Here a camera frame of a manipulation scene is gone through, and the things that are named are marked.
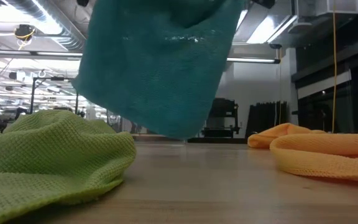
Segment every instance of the wall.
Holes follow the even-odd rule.
[[[298,101],[290,76],[296,72],[295,56],[295,49],[288,49],[281,64],[281,99],[289,102],[290,111],[297,110]],[[227,66],[216,97],[235,100],[239,105],[238,118],[241,129],[235,138],[244,138],[246,134],[250,105],[280,100],[279,72],[280,66],[274,64],[232,63]],[[297,124],[296,117],[291,117],[290,121]],[[226,119],[225,126],[230,124],[233,122]]]

